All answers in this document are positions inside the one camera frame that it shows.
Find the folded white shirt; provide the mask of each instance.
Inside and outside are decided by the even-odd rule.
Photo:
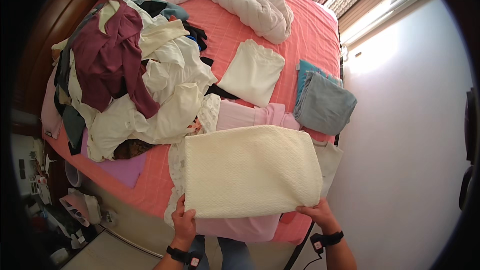
[[[217,85],[251,104],[266,107],[284,65],[281,55],[248,39],[240,43]]]

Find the pink bedsheet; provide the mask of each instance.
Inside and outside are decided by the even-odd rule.
[[[294,20],[290,37],[279,45],[273,45],[258,37],[250,27],[243,25],[236,15],[230,14],[210,0],[189,0],[180,6],[189,13],[189,22],[193,26],[205,30],[208,48],[201,52],[201,56],[214,60],[212,72],[219,80],[232,61],[240,42],[247,39],[253,39],[257,44],[271,48],[285,57],[285,67],[280,73],[270,102],[284,104],[286,111],[291,112],[297,89],[295,65],[299,59],[339,77],[340,57],[338,25],[335,19],[311,0],[285,1],[293,11]],[[237,103],[253,106],[243,100],[237,100]],[[306,131],[318,141],[334,141],[334,136],[309,129]],[[81,154],[71,156],[63,127],[58,139],[44,136],[58,154],[99,186],[120,200],[163,218],[173,187],[168,166],[168,145],[158,145],[147,151],[143,172],[135,187],[129,188]],[[309,217],[296,214],[290,223],[278,224],[272,241],[300,244],[310,223]]]

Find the human hand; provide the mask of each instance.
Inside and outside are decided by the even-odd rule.
[[[320,201],[314,207],[298,206],[296,210],[300,214],[309,216],[318,226],[320,226],[324,235],[332,235],[342,230],[337,219],[333,216],[325,197],[320,198]]]
[[[195,210],[185,211],[185,194],[177,201],[177,209],[172,213],[173,225],[175,226],[175,237],[173,238],[171,248],[177,248],[182,251],[188,251],[194,241],[196,232]]]

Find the wooden headboard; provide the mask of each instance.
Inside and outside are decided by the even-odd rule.
[[[17,69],[12,108],[40,117],[52,73],[51,46],[68,38],[98,0],[47,0],[27,40]],[[12,123],[12,132],[40,136],[41,125]]]

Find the wall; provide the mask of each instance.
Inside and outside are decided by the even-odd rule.
[[[359,269],[427,269],[459,218],[469,165],[465,49],[444,4],[431,0],[349,51],[345,87],[358,104],[327,200]],[[317,257],[307,243],[292,269]],[[325,259],[307,269],[326,269]]]
[[[34,138],[27,135],[11,135],[11,155],[13,161],[13,168],[15,170],[15,178],[21,196],[30,194],[30,183],[28,177],[35,174],[35,171],[30,164],[30,152],[36,151],[39,162],[42,164],[43,159],[39,152],[39,147],[35,147]],[[19,159],[25,161],[25,179],[20,178]]]

